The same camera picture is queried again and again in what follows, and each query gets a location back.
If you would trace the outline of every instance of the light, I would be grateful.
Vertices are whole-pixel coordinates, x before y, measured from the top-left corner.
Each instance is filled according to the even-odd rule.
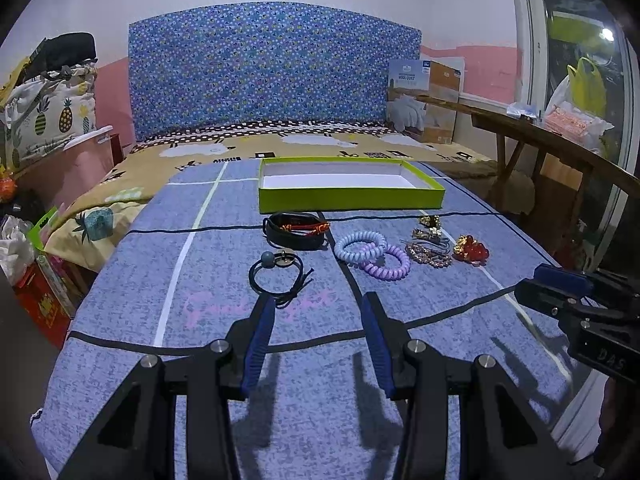
[[[608,28],[603,28],[602,32],[599,34],[599,36],[603,40],[613,41],[613,32],[611,32]]]

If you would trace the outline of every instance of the cardboard box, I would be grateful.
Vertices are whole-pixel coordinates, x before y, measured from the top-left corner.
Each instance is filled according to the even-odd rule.
[[[398,132],[409,133],[420,142],[450,144],[456,113],[418,102],[414,96],[458,102],[460,70],[432,60],[394,59],[389,62],[386,120]]]
[[[260,213],[436,209],[445,189],[405,160],[289,157],[260,163]]]
[[[44,336],[61,349],[71,320],[37,264],[32,264],[15,284],[14,292]]]

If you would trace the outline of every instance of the gray bead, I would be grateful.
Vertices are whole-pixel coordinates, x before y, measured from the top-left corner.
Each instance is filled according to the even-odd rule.
[[[273,269],[276,266],[276,257],[271,251],[264,251],[260,261],[265,269]]]

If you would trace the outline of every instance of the pineapple pillow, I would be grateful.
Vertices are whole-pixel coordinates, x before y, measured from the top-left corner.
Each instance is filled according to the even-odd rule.
[[[16,87],[0,110],[4,133],[2,160],[11,172],[23,170],[62,147],[71,137],[95,130],[93,63],[69,69],[69,79],[57,72]]]

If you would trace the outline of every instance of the white stripe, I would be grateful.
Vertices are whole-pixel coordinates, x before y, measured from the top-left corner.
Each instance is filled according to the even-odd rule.
[[[204,199],[204,202],[200,207],[200,211],[198,211],[198,215],[196,216],[196,219],[193,221],[193,226],[191,226],[191,229],[197,229],[198,227],[200,227],[200,221],[202,220],[202,217],[204,216],[204,213],[207,210],[209,203],[211,202],[211,198],[213,197],[213,194],[216,192],[216,189],[218,188],[218,184],[220,184],[220,181],[222,180],[222,174],[225,172],[228,164],[229,164],[228,162],[225,162],[222,165],[222,168],[220,169],[220,173],[218,174],[217,179],[214,181],[213,186],[211,186],[211,190],[209,191],[209,194]],[[195,237],[195,235],[196,235],[195,232],[189,233],[189,236],[187,236],[187,239],[184,242],[184,245],[182,246],[180,255],[178,256],[178,261],[175,263],[174,273],[171,275],[171,281],[169,282],[169,289],[167,290],[166,296],[164,297],[164,304],[162,305],[162,312],[160,313],[160,320],[158,321],[158,328],[156,329],[156,337],[154,338],[153,346],[158,346],[158,347],[162,346],[162,340],[164,339],[164,331],[166,330],[166,324],[167,324],[167,321],[169,320],[169,312],[171,311],[171,305],[174,302],[175,287],[178,283],[178,278],[180,277],[180,271],[182,270],[182,265],[184,264],[184,260],[187,257],[187,253],[191,248],[191,244],[193,243],[193,238]]]
[[[251,178],[224,178],[222,180],[203,180],[202,182],[168,182],[168,186],[199,186],[200,184],[215,184],[216,182],[244,182],[245,180],[258,180],[257,177]]]
[[[429,214],[429,213],[427,213],[426,211],[423,211],[423,210],[420,210],[420,213],[422,213],[423,215],[428,215]],[[453,236],[451,236],[449,233],[447,233],[444,229],[441,228],[441,230],[442,230],[442,233],[449,240],[451,240],[452,243],[456,243],[456,241],[454,240]],[[491,275],[491,273],[489,273],[489,271],[486,270],[484,267],[481,266],[481,267],[477,267],[477,268],[480,269],[482,272],[484,272],[484,275],[487,276],[494,283],[494,285],[498,287],[498,290],[501,289],[501,288],[504,288],[504,286],[498,280],[496,280]],[[540,336],[540,332],[538,331],[538,327],[535,325],[535,323],[533,323],[533,320],[529,317],[529,314],[527,314],[526,311],[523,309],[523,307],[514,298],[511,297],[511,294],[505,295],[504,299],[507,300],[509,303],[511,303],[511,305],[522,316],[522,319],[525,321],[526,327],[529,330],[529,332],[531,333],[531,335],[536,339],[536,341],[538,343],[540,343],[540,346],[542,346],[542,348],[545,351],[545,353],[556,364],[556,367],[558,368],[558,371],[562,374],[562,376],[565,378],[565,380],[569,383],[569,385],[571,387],[571,390],[573,391],[573,389],[574,389],[574,380],[571,377],[571,373],[569,372],[569,370],[566,369],[566,367],[564,366],[564,363],[562,362],[562,360],[546,346],[546,343],[544,342],[544,340]]]

